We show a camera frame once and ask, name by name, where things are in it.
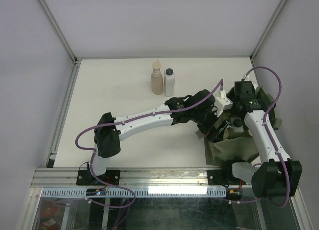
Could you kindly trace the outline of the beige pump bottle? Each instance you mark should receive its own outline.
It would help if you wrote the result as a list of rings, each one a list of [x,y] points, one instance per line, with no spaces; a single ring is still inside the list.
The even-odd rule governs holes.
[[[163,93],[163,76],[161,73],[161,63],[157,60],[152,63],[151,90],[155,95]]]

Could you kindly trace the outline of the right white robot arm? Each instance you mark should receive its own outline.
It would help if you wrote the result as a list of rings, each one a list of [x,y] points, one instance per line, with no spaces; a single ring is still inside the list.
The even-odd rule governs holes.
[[[218,115],[230,113],[233,129],[250,132],[261,160],[261,166],[256,168],[249,160],[228,159],[222,179],[229,184],[243,180],[252,186],[257,198],[281,196],[287,200],[296,192],[302,166],[286,153],[274,132],[278,122],[274,113],[276,102],[251,81],[237,81],[229,92],[218,91]]]

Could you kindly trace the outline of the olive green canvas bag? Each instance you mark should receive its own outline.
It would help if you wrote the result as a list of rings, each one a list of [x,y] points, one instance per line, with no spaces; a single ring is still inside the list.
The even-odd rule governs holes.
[[[206,138],[202,138],[205,143],[206,162],[209,165],[223,166],[227,161],[246,161],[252,162],[258,156],[260,152],[258,150],[255,139],[253,138],[252,130],[247,126],[244,121],[247,115],[255,113],[256,121],[260,124],[264,124],[264,113],[268,113],[268,126],[274,131],[278,130],[281,126],[281,119],[276,118],[275,110],[276,104],[273,97],[266,93],[262,87],[255,87],[255,91],[266,105],[266,111],[256,110],[246,115],[233,115],[229,110],[225,110],[221,115],[223,119],[227,119],[229,122],[232,117],[238,117],[243,122],[244,132],[234,133],[233,139],[222,140],[220,142],[209,142]]]

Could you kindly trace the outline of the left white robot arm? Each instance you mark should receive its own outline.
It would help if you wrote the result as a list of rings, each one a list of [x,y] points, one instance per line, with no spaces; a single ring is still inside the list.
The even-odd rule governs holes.
[[[195,95],[172,97],[140,114],[115,118],[110,112],[105,113],[93,128],[95,147],[87,179],[93,184],[100,184],[104,180],[107,160],[121,150],[120,142],[146,130],[192,121],[197,124],[200,134],[214,140],[223,133],[214,124],[225,110],[232,108],[232,104],[224,90],[213,96],[204,89]]]

